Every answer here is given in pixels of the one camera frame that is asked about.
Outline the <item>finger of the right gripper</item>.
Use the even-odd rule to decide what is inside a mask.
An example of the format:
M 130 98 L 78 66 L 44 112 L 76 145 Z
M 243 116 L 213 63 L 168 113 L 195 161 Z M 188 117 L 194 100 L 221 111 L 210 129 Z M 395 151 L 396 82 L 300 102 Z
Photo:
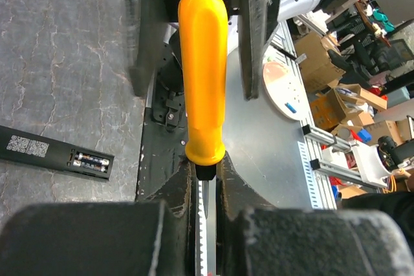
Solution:
M 259 96 L 259 74 L 265 50 L 276 32 L 279 4 L 280 0 L 239 0 L 239 58 L 246 100 Z
M 135 96 L 147 94 L 165 47 L 164 38 L 172 18 L 172 0 L 125 0 L 127 21 L 127 69 Z

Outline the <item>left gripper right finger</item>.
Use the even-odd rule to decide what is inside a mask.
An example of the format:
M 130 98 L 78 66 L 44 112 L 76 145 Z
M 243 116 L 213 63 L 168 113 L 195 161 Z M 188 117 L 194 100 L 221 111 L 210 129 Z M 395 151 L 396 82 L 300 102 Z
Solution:
M 274 206 L 235 170 L 230 155 L 216 166 L 216 272 L 253 275 L 260 247 L 268 248 L 268 230 L 259 227 Z

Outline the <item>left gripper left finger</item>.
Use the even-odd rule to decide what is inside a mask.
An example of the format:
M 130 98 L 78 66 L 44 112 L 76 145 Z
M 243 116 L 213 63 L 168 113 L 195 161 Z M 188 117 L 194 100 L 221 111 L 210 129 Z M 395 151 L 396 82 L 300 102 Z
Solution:
M 184 159 L 144 201 L 134 222 L 135 275 L 194 274 L 194 177 Z

